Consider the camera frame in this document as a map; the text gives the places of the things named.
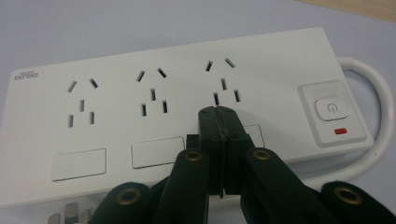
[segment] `socket hole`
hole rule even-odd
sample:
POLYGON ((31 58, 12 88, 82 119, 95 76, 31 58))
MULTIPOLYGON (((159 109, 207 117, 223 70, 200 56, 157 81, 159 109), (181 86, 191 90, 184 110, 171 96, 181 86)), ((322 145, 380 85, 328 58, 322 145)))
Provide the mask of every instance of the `socket hole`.
POLYGON ((206 72, 208 72, 208 71, 210 71, 210 68, 212 67, 212 61, 209 61, 209 63, 207 63, 207 66, 206 66, 206 72))
POLYGON ((225 78, 221 79, 221 86, 223 87, 224 91, 227 91, 227 85, 225 84, 225 78))
POLYGON ((241 98, 239 97, 239 91, 238 90, 234 90, 233 93, 235 94, 236 102, 241 102, 241 98))
POLYGON ((142 117, 145 117, 147 115, 147 111, 146 111, 146 105, 142 104, 142 117))
POLYGON ((155 101, 155 89, 151 89, 151 101, 155 101))
POLYGON ((95 82, 95 80, 93 80, 93 78, 91 78, 90 82, 94 88, 98 88, 98 84, 96 84, 96 82, 95 82))
POLYGON ((143 75, 145 75, 145 73, 146 73, 146 72, 142 70, 142 71, 140 72, 139 76, 137 77, 137 80, 136 80, 136 81, 140 82, 140 81, 142 80, 142 78, 143 78, 143 75))
POLYGON ((74 119, 74 116, 70 115, 69 116, 69 128, 73 128, 73 119, 74 119))
POLYGON ((80 100, 79 101, 79 112, 83 112, 84 111, 84 107, 85 107, 85 101, 84 100, 80 100))
POLYGON ((72 92, 72 90, 75 88, 76 84, 77 84, 77 82, 76 82, 76 81, 73 81, 73 83, 70 85, 68 91, 69 91, 69 92, 72 92))
POLYGON ((166 103, 166 101, 163 101, 163 113, 168 113, 168 104, 166 103))
POLYGON ((213 93, 213 96, 215 97, 215 104, 219 105, 219 96, 218 96, 218 94, 215 92, 215 93, 213 93))
POLYGON ((235 68, 235 64, 233 62, 231 62, 230 59, 225 59, 225 62, 231 66, 231 68, 235 68))
POLYGON ((161 68, 158 69, 158 72, 163 76, 163 78, 166 78, 166 74, 161 68))
POLYGON ((95 123, 95 113, 91 112, 90 113, 90 124, 94 124, 95 123))

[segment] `white power strip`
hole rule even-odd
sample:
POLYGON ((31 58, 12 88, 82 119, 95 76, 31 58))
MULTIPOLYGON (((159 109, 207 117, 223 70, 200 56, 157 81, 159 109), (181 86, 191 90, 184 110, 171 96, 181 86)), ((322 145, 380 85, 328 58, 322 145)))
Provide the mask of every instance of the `white power strip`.
POLYGON ((374 143, 320 28, 20 69, 0 135, 0 207, 155 183, 211 105, 234 109, 286 162, 374 143))

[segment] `power button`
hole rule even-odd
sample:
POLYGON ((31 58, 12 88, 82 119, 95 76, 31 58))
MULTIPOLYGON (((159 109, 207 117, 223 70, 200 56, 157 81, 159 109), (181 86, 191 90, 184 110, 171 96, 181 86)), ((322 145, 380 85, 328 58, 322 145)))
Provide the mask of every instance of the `power button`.
POLYGON ((344 119, 349 115, 349 108, 343 98, 334 96, 315 102, 318 116, 324 120, 344 119))

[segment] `metal rivet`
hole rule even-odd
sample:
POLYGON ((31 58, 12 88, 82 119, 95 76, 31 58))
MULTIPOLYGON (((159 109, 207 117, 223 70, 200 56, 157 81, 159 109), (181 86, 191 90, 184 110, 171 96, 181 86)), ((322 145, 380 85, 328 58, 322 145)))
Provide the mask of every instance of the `metal rivet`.
POLYGON ((117 195, 117 202, 121 205, 129 205, 139 201, 140 190, 136 188, 125 189, 117 195))
POLYGON ((363 198, 354 190, 349 189, 347 187, 337 187, 334 189, 334 194, 339 198, 341 201, 350 204, 361 204, 363 203, 363 198))
POLYGON ((271 158, 271 155, 264 151, 264 150, 256 150, 253 152, 253 156, 256 157, 256 159, 259 159, 261 161, 267 161, 271 158))
POLYGON ((198 153, 198 152, 193 151, 193 152, 187 153, 187 154, 185 155, 185 158, 186 158, 188 161, 198 161, 198 160, 200 160, 200 159, 202 158, 202 155, 201 155, 201 153, 198 153))

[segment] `power outlet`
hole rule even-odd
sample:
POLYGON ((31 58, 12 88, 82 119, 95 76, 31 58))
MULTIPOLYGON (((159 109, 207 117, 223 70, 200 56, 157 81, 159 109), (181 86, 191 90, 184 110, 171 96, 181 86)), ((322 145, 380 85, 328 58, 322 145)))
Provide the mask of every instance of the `power outlet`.
POLYGON ((0 206, 155 183, 212 105, 235 110, 255 145, 286 162, 373 144, 320 28, 19 69, 0 135, 0 206))

